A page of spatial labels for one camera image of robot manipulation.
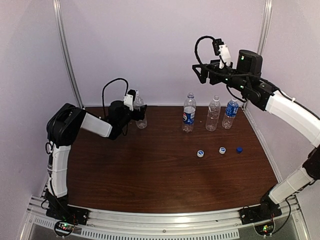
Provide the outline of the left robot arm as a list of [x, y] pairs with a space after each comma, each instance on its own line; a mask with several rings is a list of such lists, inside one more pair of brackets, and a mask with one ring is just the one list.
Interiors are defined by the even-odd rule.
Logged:
[[68, 209], [68, 159], [80, 130], [115, 140], [121, 134], [126, 134], [124, 127], [130, 121], [143, 120], [146, 110], [146, 104], [135, 109], [128, 103], [116, 100], [108, 107], [108, 115], [99, 118], [69, 103], [62, 106], [46, 126], [48, 142], [45, 148], [49, 155], [47, 164], [49, 209], [56, 210], [61, 215], [71, 214]]

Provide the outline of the clear bottle white cap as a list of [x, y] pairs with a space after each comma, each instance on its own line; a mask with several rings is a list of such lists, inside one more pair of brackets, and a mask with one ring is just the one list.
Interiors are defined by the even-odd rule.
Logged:
[[215, 95], [212, 101], [208, 105], [207, 118], [205, 128], [209, 132], [213, 132], [217, 129], [219, 117], [221, 112], [220, 97]]

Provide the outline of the white Pocari Sweat cap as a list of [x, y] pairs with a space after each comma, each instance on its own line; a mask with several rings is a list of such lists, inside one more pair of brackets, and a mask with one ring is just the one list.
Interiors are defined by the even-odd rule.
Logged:
[[219, 153], [222, 154], [222, 155], [225, 154], [226, 153], [226, 148], [225, 147], [220, 147], [219, 148]]

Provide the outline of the Pepsi label plastic bottle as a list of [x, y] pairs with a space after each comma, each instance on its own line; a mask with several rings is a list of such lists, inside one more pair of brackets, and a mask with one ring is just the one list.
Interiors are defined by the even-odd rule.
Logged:
[[191, 133], [194, 129], [196, 107], [195, 96], [192, 92], [189, 92], [184, 101], [182, 115], [182, 130], [186, 133]]

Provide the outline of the white Pepsi bottle cap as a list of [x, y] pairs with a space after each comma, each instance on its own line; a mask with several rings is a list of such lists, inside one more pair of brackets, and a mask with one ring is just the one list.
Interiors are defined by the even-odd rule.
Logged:
[[197, 151], [197, 156], [199, 157], [199, 158], [202, 158], [203, 156], [204, 156], [204, 151], [203, 150], [198, 150]]

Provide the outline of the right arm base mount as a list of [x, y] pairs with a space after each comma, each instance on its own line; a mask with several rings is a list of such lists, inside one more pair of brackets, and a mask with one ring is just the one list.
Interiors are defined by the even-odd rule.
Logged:
[[244, 206], [238, 213], [242, 225], [253, 224], [255, 232], [262, 237], [269, 237], [274, 233], [276, 228], [275, 217], [282, 215], [279, 206], [276, 206], [275, 210], [263, 211], [261, 205]]

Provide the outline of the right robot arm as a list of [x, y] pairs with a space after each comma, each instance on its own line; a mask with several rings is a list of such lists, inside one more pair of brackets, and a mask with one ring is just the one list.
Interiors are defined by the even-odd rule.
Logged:
[[254, 106], [266, 111], [301, 133], [314, 149], [307, 160], [286, 179], [268, 190], [255, 207], [240, 210], [243, 224], [278, 217], [282, 214], [279, 204], [304, 187], [320, 178], [320, 119], [288, 97], [273, 83], [261, 78], [263, 58], [261, 55], [241, 49], [237, 65], [223, 60], [211, 60], [209, 64], [194, 64], [193, 71], [199, 81], [211, 85], [224, 83], [241, 93]]

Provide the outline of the clear plastic bottle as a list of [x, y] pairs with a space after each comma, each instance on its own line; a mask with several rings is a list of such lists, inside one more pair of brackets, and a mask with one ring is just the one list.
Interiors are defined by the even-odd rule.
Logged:
[[[135, 90], [135, 99], [133, 101], [133, 108], [137, 110], [140, 114], [142, 114], [144, 110], [144, 105], [145, 105], [144, 100], [140, 96], [139, 91]], [[139, 129], [145, 129], [147, 127], [147, 117], [144, 116], [143, 119], [137, 120], [136, 126]]]

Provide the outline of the blue bottle cap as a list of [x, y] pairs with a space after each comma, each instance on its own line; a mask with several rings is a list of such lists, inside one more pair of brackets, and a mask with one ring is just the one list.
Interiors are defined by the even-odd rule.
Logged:
[[243, 152], [243, 148], [242, 147], [237, 147], [236, 148], [236, 152], [238, 153], [238, 154], [240, 154], [240, 153], [242, 153]]

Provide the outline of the blue label plastic bottle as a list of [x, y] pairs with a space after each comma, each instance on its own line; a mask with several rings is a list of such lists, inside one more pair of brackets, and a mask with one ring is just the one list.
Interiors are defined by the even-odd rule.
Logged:
[[238, 100], [234, 97], [227, 103], [225, 108], [224, 117], [222, 120], [222, 127], [224, 129], [230, 129], [233, 125], [234, 119], [239, 109]]

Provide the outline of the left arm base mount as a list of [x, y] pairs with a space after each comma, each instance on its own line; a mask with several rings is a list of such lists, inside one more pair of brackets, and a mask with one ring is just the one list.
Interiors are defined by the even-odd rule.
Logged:
[[46, 211], [45, 215], [47, 217], [56, 220], [53, 231], [58, 238], [65, 239], [74, 232], [76, 226], [87, 224], [89, 217], [88, 209], [68, 206], [69, 213], [64, 213], [63, 210], [56, 210], [52, 204], [44, 207], [46, 202], [48, 202], [47, 199], [43, 200], [40, 206]]

